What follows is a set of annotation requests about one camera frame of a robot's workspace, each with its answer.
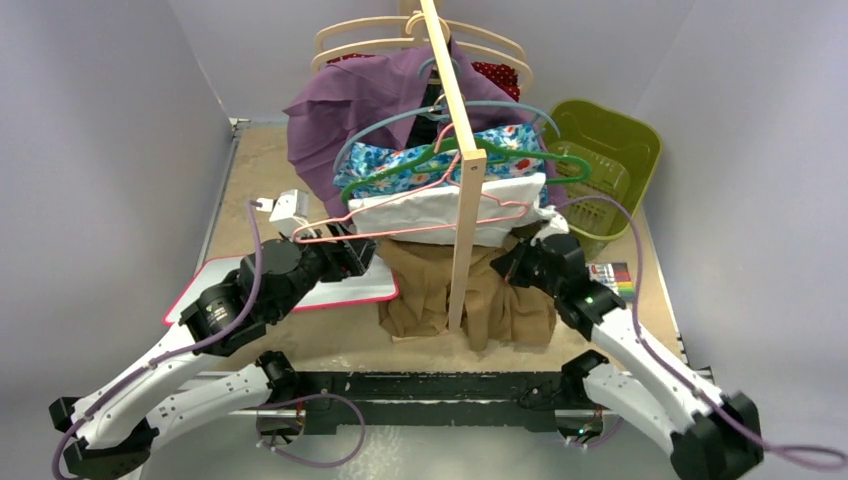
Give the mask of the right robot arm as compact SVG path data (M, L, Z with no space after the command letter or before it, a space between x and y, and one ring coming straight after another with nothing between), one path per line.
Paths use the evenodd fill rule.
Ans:
M761 431L754 402L725 394L634 321L591 278L576 238L526 239L490 265L508 284L547 294L563 323L594 344L562 367L569 404L612 409L668 455L680 479L739 479L763 461L763 447L738 430Z

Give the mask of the pink wire hanger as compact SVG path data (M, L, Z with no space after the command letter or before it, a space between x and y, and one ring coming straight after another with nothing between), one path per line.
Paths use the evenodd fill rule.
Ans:
M394 195L355 199L354 209L337 219L352 220L354 231L337 238L393 237L425 244L498 247L515 225L538 219L542 174L483 181L474 194L470 180L453 180L453 171L463 160L459 150L453 153L447 170L429 183ZM462 201L462 194L475 195L477 205Z

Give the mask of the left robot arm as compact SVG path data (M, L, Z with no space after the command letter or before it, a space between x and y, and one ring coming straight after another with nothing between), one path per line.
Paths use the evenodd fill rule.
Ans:
M254 253L204 289L179 320L121 376L81 398L61 397L49 408L63 438L52 473L57 479L118 479L189 431L233 411L297 403L297 372L279 351L266 351L241 370L199 388L177 389L283 320L321 281L363 275L373 259L371 239L295 243L257 240Z

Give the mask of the tan pleated skirt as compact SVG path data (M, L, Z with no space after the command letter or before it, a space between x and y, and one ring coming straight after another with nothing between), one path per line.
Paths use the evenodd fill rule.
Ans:
M472 351L486 350L491 341L542 347L553 336L557 313L550 297L535 287L506 283L490 265L516 244L516 239L508 237L501 247L472 250L461 320ZM453 248L386 239L378 255L399 286L399 295L379 307L380 326L399 338L446 332Z

